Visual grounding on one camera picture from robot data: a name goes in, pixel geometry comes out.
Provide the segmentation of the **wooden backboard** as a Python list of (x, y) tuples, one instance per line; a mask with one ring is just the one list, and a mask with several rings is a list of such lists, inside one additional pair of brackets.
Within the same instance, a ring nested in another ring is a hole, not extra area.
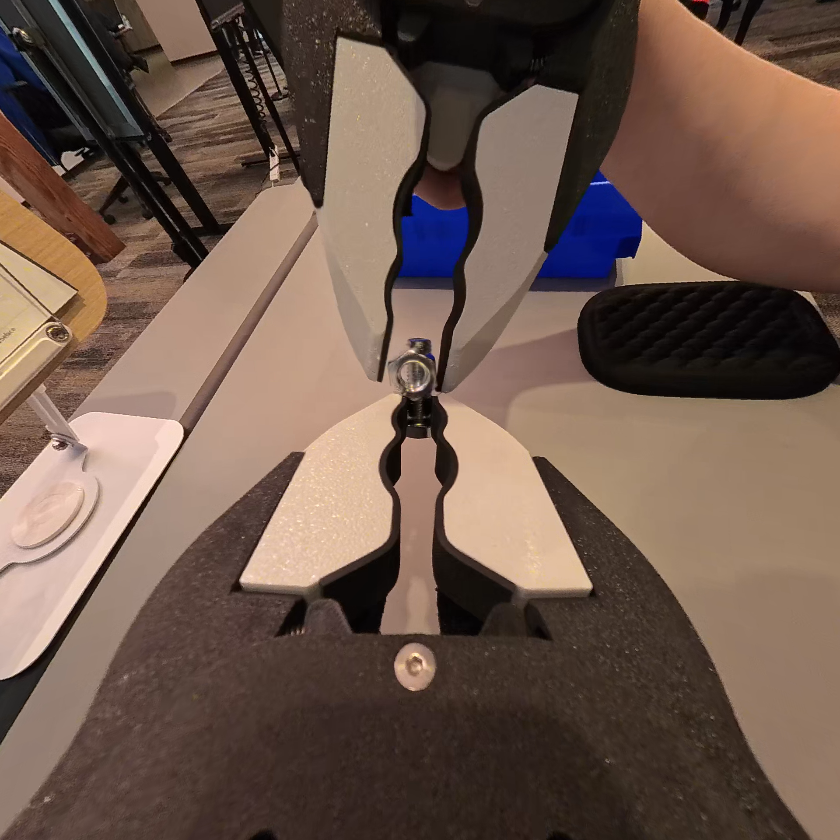
[(46, 367), (37, 384), (27, 387), (9, 407), (1, 408), (3, 423), (101, 325), (107, 294), (95, 266), (78, 247), (8, 194), (3, 192), (1, 200), (1, 244), (5, 243), (45, 267), (79, 293), (78, 300), (60, 314), (61, 320), (72, 330), (73, 338), (59, 357)]

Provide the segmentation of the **person's right forearm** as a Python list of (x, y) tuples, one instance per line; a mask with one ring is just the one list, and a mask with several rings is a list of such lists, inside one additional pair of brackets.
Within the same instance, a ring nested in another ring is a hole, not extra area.
[(695, 264), (839, 291), (839, 94), (643, 1), (631, 90), (601, 171)]

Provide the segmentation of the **blue plastic bin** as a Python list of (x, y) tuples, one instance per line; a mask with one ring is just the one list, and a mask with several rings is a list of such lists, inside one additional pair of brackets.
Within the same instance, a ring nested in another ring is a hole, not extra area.
[[(450, 278), (466, 245), (466, 208), (436, 208), (419, 196), (402, 218), (400, 278)], [(583, 195), (558, 243), (538, 273), (547, 280), (603, 280), (618, 259), (633, 258), (643, 232), (641, 217), (601, 174)]]

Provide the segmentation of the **person's right hand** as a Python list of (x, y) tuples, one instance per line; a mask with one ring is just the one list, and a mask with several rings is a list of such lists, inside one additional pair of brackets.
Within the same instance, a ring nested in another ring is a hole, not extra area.
[(430, 162), (413, 189), (413, 194), (425, 203), (444, 211), (453, 211), (466, 206), (460, 167), (439, 170)]

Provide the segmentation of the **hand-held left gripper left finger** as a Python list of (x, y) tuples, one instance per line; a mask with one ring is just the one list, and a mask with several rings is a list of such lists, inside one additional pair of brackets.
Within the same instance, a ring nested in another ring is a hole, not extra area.
[(239, 577), (244, 591), (312, 599), (384, 548), (395, 501), (382, 457), (401, 404), (387, 395), (308, 446)]

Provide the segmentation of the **steel hex bolt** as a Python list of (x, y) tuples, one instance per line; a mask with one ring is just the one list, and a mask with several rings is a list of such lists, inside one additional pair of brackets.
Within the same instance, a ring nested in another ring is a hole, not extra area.
[(390, 360), (387, 368), (393, 390), (402, 398), (405, 429), (407, 422), (432, 424), (437, 382), (432, 341), (409, 339), (404, 351)]

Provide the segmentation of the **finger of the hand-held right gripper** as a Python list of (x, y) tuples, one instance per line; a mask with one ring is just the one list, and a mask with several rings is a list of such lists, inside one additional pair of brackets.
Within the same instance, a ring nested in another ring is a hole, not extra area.
[(427, 146), (426, 103), (381, 45), (340, 36), (317, 209), (339, 315), (364, 374), (383, 377), (402, 264), (400, 213)]
[(533, 85), (480, 116), (472, 169), (477, 234), (455, 278), (454, 306), (440, 352), (438, 390), (452, 392), (487, 357), (546, 260), (549, 223), (579, 95)]

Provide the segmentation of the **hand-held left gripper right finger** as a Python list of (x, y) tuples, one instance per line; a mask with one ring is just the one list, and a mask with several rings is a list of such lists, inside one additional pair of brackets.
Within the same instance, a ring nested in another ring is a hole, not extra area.
[(442, 479), (443, 545), (513, 601), (586, 597), (592, 582), (529, 451), (503, 427), (451, 396), (439, 455), (455, 457)]

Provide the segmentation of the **dark framed panel on stand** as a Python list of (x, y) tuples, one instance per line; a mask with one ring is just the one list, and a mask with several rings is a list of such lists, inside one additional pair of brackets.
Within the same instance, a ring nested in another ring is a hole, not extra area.
[(191, 269), (217, 221), (80, 2), (2, 2), (2, 28), (67, 117), (115, 165)]

